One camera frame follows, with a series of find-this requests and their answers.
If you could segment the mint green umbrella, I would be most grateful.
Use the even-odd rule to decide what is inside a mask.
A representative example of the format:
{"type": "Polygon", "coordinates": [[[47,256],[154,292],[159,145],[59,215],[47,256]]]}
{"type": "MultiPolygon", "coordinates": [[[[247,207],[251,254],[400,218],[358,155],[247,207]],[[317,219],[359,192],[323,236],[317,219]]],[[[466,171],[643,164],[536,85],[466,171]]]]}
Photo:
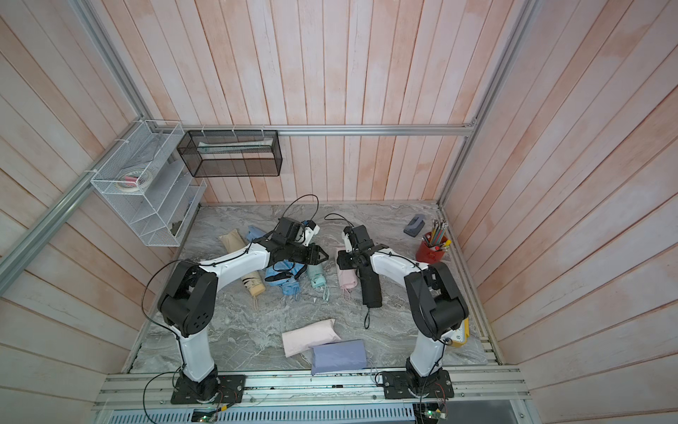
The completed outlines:
{"type": "Polygon", "coordinates": [[[321,264],[309,265],[307,268],[307,275],[314,290],[321,294],[324,302],[328,302],[330,291],[323,271],[323,266],[321,264]]]}

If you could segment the beige umbrella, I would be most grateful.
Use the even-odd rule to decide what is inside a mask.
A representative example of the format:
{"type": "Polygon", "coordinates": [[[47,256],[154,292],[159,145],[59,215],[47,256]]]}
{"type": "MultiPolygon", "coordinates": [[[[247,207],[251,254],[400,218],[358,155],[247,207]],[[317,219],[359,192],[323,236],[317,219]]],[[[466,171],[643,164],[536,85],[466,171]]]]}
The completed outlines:
{"type": "Polygon", "coordinates": [[[252,304],[254,305],[254,309],[257,310],[259,308],[258,298],[266,291],[266,286],[263,283],[259,272],[255,271],[246,274],[242,277],[242,282],[245,289],[247,289],[252,296],[252,304]]]}

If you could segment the small pink umbrella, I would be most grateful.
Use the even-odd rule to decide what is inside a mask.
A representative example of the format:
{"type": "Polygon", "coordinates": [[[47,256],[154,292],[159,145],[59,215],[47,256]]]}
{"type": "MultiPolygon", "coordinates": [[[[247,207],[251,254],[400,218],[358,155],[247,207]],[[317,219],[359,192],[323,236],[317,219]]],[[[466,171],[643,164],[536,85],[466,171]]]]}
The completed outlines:
{"type": "Polygon", "coordinates": [[[342,270],[337,268],[338,284],[344,298],[349,299],[351,292],[358,285],[358,277],[355,270],[342,270]]]}

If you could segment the black umbrella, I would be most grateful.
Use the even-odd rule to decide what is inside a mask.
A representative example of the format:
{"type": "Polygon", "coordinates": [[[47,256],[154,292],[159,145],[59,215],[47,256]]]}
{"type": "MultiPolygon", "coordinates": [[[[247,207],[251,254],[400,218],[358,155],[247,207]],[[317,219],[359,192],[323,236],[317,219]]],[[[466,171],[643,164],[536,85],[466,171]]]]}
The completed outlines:
{"type": "Polygon", "coordinates": [[[382,307],[381,282],[379,275],[371,266],[358,268],[357,274],[361,284],[363,304],[367,307],[364,328],[368,330],[371,323],[371,311],[382,307]]]}

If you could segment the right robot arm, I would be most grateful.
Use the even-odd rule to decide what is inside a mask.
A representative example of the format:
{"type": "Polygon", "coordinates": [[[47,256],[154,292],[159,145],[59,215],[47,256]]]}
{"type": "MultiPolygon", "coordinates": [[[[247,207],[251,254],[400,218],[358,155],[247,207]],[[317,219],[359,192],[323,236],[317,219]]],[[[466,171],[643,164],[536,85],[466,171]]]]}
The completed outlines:
{"type": "Polygon", "coordinates": [[[381,277],[401,284],[407,293],[411,316],[418,329],[415,348],[406,360],[404,382],[414,395],[426,396],[442,378],[442,359],[452,333],[469,316],[460,292],[445,263],[417,263],[393,249],[376,244],[365,226],[343,229],[345,249],[337,254],[341,270],[355,270],[368,310],[382,306],[381,277]]]}

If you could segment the beige umbrella sleeve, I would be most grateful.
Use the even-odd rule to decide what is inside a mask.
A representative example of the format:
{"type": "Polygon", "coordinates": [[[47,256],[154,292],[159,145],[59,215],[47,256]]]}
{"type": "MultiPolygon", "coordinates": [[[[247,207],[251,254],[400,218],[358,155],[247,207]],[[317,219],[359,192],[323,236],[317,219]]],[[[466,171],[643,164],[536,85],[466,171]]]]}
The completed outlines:
{"type": "Polygon", "coordinates": [[[232,254],[246,247],[246,243],[240,236],[238,230],[233,230],[225,235],[220,236],[219,240],[228,254],[232,254]]]}

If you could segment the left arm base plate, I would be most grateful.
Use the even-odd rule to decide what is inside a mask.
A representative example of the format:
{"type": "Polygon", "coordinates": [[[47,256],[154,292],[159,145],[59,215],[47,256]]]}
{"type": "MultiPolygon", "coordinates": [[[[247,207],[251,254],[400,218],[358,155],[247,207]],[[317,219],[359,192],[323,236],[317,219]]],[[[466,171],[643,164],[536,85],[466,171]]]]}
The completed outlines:
{"type": "Polygon", "coordinates": [[[243,399],[245,380],[245,375],[210,375],[197,383],[181,375],[172,394],[171,404],[237,404],[243,399]]]}

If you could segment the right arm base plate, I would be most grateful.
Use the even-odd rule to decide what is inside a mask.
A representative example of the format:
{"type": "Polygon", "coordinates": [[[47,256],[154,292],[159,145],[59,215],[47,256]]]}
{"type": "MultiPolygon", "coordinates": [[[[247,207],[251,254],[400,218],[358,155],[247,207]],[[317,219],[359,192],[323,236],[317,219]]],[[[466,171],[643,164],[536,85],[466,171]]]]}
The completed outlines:
{"type": "Polygon", "coordinates": [[[430,376],[409,371],[379,372],[379,385],[386,399],[453,399],[450,374],[439,369],[430,376]]]}

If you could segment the blue umbrella sleeve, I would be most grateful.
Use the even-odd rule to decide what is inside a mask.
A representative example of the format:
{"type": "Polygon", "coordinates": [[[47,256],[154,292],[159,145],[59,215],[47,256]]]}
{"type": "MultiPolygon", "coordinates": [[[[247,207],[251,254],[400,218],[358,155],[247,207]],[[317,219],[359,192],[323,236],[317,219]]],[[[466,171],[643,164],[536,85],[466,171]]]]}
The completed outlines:
{"type": "Polygon", "coordinates": [[[255,226],[255,225],[249,225],[248,226],[248,233],[245,236],[245,239],[248,243],[254,243],[259,239],[264,238],[268,233],[264,231],[263,229],[255,226]]]}

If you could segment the blue umbrella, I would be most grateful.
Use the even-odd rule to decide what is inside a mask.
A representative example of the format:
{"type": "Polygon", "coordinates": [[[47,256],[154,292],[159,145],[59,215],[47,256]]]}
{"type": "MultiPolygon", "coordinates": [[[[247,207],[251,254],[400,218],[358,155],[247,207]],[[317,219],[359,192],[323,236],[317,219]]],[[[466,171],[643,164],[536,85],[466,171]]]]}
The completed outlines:
{"type": "Polygon", "coordinates": [[[265,281],[281,289],[284,296],[293,299],[301,293],[300,277],[307,271],[307,265],[293,261],[279,261],[265,270],[265,281]]]}

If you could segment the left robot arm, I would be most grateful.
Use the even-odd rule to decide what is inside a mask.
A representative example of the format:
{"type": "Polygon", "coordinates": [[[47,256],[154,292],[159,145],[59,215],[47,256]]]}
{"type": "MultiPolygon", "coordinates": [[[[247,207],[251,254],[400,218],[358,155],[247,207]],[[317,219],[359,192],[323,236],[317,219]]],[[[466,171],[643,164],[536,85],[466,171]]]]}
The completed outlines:
{"type": "Polygon", "coordinates": [[[282,286],[288,296],[297,293],[291,283],[310,265],[320,265],[328,254],[313,242],[320,226],[282,217],[273,231],[222,257],[193,263],[180,261],[158,300],[158,310],[178,341],[182,357],[179,387],[199,402],[215,397],[218,369],[208,342],[208,325],[217,293],[248,274],[264,270],[265,281],[282,286]]]}

